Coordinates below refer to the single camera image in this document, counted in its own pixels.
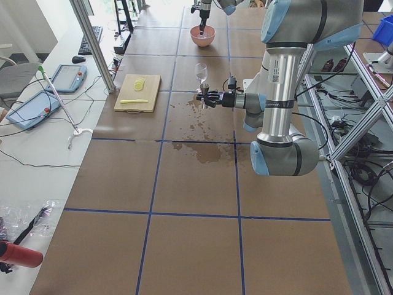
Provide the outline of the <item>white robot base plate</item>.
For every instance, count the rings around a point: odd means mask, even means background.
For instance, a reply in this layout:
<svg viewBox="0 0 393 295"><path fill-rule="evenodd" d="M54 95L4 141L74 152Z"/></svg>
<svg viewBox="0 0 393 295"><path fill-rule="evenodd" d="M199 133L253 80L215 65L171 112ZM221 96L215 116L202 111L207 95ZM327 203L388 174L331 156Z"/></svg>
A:
<svg viewBox="0 0 393 295"><path fill-rule="evenodd" d="M254 93L254 80L253 79L244 79L243 80L243 90L244 93Z"/></svg>

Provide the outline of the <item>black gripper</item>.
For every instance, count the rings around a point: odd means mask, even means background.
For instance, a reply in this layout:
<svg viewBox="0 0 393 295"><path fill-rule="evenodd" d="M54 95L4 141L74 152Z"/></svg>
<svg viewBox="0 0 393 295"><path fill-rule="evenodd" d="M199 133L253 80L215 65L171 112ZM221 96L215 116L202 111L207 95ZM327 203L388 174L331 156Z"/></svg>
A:
<svg viewBox="0 0 393 295"><path fill-rule="evenodd" d="M203 35L205 27L206 27L206 19L209 18L210 10L211 10L211 0L199 0L198 1L198 10L200 12L200 24L199 24L199 32Z"/></svg>
<svg viewBox="0 0 393 295"><path fill-rule="evenodd" d="M215 108L217 105L222 105L227 108L234 108L236 101L235 92L219 92L217 90L212 90L208 92L207 98L201 97L201 92L196 94L196 100L202 102L204 108L210 107Z"/></svg>

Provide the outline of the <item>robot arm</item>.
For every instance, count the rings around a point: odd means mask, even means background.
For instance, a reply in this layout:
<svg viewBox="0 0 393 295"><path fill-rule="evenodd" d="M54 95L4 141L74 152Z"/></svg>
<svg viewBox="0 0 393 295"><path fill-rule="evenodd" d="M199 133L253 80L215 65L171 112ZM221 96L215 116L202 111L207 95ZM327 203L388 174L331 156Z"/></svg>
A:
<svg viewBox="0 0 393 295"><path fill-rule="evenodd" d="M272 1L262 25L262 66L248 89L237 93L234 78L226 92L201 85L196 98L205 105L245 110L244 128L257 133L250 155L258 175L301 176L316 167L317 144L291 122L295 92L310 61L306 48L329 50L355 42L363 8L362 1Z"/></svg>
<svg viewBox="0 0 393 295"><path fill-rule="evenodd" d="M221 8L226 15L231 15L235 10L236 6L242 3L242 1L232 1L232 0L222 0L217 1L218 7ZM210 16L212 0L200 0L194 1L191 8L191 13L193 14L196 10L199 11L199 16L201 18L199 24L199 33L202 35L204 33L207 20Z"/></svg>

